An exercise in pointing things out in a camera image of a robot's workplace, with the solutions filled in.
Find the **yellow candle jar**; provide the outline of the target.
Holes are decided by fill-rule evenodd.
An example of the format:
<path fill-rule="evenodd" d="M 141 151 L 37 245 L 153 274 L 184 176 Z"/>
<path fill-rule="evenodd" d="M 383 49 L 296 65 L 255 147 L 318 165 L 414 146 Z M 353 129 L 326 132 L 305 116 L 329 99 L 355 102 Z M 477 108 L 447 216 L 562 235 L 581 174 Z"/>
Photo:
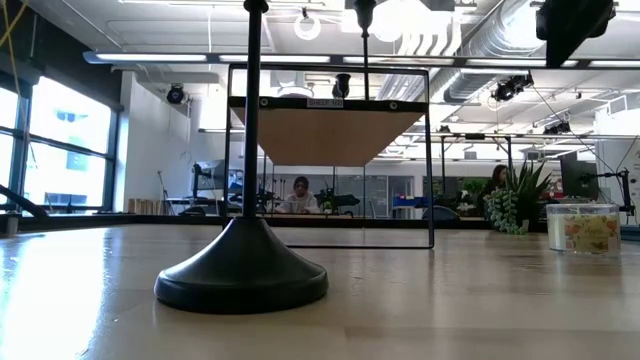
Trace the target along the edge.
<path fill-rule="evenodd" d="M 611 256 L 621 251 L 617 205 L 550 204 L 546 206 L 546 215 L 551 250 Z"/>

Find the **black metal candlestick holder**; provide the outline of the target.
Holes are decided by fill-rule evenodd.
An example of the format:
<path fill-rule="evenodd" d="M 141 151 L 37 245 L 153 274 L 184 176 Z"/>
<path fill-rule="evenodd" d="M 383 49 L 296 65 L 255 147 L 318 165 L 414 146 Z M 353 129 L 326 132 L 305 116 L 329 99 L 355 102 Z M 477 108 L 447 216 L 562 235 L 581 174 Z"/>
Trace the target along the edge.
<path fill-rule="evenodd" d="M 340 73 L 335 76 L 335 83 L 332 89 L 332 96 L 336 99 L 346 99 L 350 92 L 351 75 Z"/>
<path fill-rule="evenodd" d="M 326 295 L 325 268 L 289 249 L 256 215 L 257 135 L 262 15 L 266 0 L 245 0 L 249 12 L 245 159 L 242 215 L 229 221 L 204 249 L 162 270 L 159 302 L 207 314 L 256 314 L 287 310 Z"/>
<path fill-rule="evenodd" d="M 363 49 L 363 76 L 364 76 L 364 97 L 370 100 L 369 82 L 369 27 L 373 22 L 373 12 L 376 7 L 376 0 L 354 0 L 357 23 L 361 29 L 362 49 Z"/>

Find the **background computer monitor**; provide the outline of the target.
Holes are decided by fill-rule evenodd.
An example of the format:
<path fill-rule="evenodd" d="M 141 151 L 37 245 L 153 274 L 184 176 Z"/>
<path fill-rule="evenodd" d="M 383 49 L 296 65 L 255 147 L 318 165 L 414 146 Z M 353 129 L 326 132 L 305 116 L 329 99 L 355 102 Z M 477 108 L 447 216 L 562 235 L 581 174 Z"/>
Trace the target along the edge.
<path fill-rule="evenodd" d="M 575 153 L 560 158 L 563 194 L 566 197 L 596 200 L 599 196 L 597 166 L 580 161 Z"/>

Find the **person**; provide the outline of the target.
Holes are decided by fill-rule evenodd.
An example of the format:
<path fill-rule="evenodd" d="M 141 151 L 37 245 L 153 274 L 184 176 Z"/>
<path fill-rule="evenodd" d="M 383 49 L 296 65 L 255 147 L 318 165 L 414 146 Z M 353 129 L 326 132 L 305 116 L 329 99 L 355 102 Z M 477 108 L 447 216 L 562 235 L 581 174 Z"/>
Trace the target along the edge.
<path fill-rule="evenodd" d="M 304 176 L 295 179 L 293 192 L 278 206 L 278 212 L 285 214 L 316 214 L 320 212 L 317 199 L 309 190 L 309 180 Z"/>
<path fill-rule="evenodd" d="M 478 196 L 478 209 L 485 210 L 485 197 L 490 195 L 497 189 L 506 186 L 506 175 L 508 167 L 505 165 L 496 165 L 493 169 L 491 179 L 486 183 L 480 195 Z"/>

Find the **artificial green potted plant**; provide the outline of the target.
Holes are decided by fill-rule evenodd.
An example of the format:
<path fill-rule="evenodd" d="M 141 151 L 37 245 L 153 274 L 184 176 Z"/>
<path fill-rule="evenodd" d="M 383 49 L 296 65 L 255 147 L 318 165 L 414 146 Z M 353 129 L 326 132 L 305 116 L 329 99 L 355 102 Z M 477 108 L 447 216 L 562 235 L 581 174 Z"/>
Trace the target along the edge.
<path fill-rule="evenodd" d="M 523 235 L 540 217 L 541 198 L 549 189 L 550 175 L 542 176 L 544 164 L 525 162 L 519 171 L 506 168 L 506 179 L 484 196 L 486 215 L 494 230 Z"/>

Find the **round green topiary plant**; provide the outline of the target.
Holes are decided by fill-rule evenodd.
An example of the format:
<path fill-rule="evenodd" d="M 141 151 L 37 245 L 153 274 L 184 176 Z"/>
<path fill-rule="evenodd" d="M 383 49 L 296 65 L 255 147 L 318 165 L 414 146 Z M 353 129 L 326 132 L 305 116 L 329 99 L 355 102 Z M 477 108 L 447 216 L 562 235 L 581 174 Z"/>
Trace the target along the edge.
<path fill-rule="evenodd" d="M 487 184 L 486 178 L 469 177 L 463 180 L 463 190 L 473 198 L 477 198 L 484 190 Z"/>

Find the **background office chair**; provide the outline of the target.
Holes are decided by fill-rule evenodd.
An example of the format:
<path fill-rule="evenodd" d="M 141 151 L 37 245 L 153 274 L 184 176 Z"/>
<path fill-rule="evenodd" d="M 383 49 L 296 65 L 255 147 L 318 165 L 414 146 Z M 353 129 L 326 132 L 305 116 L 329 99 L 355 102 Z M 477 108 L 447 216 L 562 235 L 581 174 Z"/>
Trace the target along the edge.
<path fill-rule="evenodd" d="M 440 205 L 434 205 L 433 208 L 426 207 L 422 212 L 422 219 L 428 220 L 429 213 L 432 213 L 433 218 L 436 222 L 448 222 L 448 221 L 460 220 L 458 214 L 455 211 Z"/>

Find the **blue storage bins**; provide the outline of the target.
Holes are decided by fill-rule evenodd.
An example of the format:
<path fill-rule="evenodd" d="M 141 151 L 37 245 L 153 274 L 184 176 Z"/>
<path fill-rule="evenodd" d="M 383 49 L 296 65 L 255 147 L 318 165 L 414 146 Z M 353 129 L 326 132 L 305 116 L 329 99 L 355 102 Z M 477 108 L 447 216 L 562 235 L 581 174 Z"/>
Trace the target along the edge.
<path fill-rule="evenodd" d="M 430 203 L 429 197 L 394 196 L 392 199 L 393 208 L 426 208 Z"/>

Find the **round black ceiling speaker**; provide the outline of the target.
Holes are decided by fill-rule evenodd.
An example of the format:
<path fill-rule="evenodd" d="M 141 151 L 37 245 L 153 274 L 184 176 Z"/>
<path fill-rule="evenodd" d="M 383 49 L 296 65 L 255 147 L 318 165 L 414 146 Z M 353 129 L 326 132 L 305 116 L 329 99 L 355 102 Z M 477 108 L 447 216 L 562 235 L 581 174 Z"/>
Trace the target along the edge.
<path fill-rule="evenodd" d="M 184 91 L 184 85 L 180 83 L 174 83 L 166 94 L 166 100 L 173 105 L 184 104 L 187 101 L 187 94 Z"/>

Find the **overhead light bar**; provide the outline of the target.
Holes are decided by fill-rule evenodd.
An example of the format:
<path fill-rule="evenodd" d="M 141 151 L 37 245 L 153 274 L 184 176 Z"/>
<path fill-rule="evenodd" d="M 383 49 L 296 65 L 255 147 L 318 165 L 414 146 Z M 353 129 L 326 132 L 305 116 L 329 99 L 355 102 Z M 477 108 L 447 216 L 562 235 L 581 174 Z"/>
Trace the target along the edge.
<path fill-rule="evenodd" d="M 141 53 L 141 52 L 85 52 L 84 59 L 90 64 L 231 64 L 248 61 L 240 53 Z M 399 55 L 303 55 L 263 54 L 264 63 L 282 64 L 331 64 L 405 67 L 405 68 L 498 68 L 498 69 L 545 69 L 543 58 L 487 58 L 462 56 L 399 56 Z M 562 70 L 638 70 L 640 59 L 569 59 Z"/>

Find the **wooden blocks row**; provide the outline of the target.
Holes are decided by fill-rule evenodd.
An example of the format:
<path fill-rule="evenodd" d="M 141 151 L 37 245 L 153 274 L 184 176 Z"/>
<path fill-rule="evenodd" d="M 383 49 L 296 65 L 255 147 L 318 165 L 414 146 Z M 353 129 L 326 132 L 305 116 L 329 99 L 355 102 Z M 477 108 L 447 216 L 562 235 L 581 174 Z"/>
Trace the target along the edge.
<path fill-rule="evenodd" d="M 163 202 L 161 200 L 130 198 L 127 201 L 127 210 L 136 215 L 162 215 Z"/>

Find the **silver ventilation duct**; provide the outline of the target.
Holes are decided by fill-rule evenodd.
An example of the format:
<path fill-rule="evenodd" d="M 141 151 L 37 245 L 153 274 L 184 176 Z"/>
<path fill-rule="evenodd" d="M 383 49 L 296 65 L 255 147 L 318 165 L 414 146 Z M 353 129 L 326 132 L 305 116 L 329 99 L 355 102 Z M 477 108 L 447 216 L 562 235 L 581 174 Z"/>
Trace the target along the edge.
<path fill-rule="evenodd" d="M 543 42 L 536 38 L 536 10 L 532 0 L 500 0 L 496 9 L 456 50 L 463 57 L 528 57 Z M 467 69 L 444 68 L 430 72 L 430 97 L 464 103 L 492 83 L 494 74 L 471 74 Z"/>

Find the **wooden shelf black metal frame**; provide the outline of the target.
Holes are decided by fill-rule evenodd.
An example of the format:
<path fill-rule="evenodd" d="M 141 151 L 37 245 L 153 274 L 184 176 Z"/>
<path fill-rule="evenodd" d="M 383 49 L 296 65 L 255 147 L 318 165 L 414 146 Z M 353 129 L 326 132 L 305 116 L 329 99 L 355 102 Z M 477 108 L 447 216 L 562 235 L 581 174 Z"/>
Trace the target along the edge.
<path fill-rule="evenodd" d="M 243 64 L 229 66 L 232 72 Z M 342 73 L 361 73 L 363 67 L 321 65 L 267 64 L 276 70 L 312 70 Z M 425 90 L 429 90 L 429 72 L 411 69 L 369 68 L 369 73 L 389 73 L 421 76 Z M 258 145 L 274 165 L 361 167 L 366 165 L 397 136 L 410 127 L 422 114 L 425 118 L 427 196 L 432 198 L 432 155 L 430 144 L 430 102 L 400 100 L 366 101 L 345 99 L 278 98 L 259 96 Z M 246 96 L 227 98 L 227 144 L 229 147 L 230 114 L 241 110 L 245 136 Z"/>

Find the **black table frame rails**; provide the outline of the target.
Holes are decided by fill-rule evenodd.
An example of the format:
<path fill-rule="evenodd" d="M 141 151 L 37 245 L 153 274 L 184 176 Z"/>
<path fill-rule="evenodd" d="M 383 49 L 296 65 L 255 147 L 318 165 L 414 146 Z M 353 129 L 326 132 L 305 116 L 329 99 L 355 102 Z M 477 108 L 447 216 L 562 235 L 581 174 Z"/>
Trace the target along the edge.
<path fill-rule="evenodd" d="M 93 228 L 117 225 L 210 225 L 225 226 L 230 218 L 215 216 L 164 216 L 137 215 L 130 213 L 107 213 L 94 215 L 64 215 L 47 217 L 24 217 L 19 214 L 0 214 L 0 229 L 4 230 L 5 220 L 17 216 L 18 230 L 25 232 L 53 231 L 74 228 Z M 267 216 L 267 223 L 275 227 L 297 228 L 368 228 L 368 229 L 429 229 L 427 220 L 349 218 L 322 215 L 274 215 Z M 490 230 L 486 220 L 436 220 L 435 229 L 446 230 Z M 532 233 L 546 233 L 546 223 L 530 225 Z M 640 226 L 623 225 L 621 239 L 640 243 Z"/>

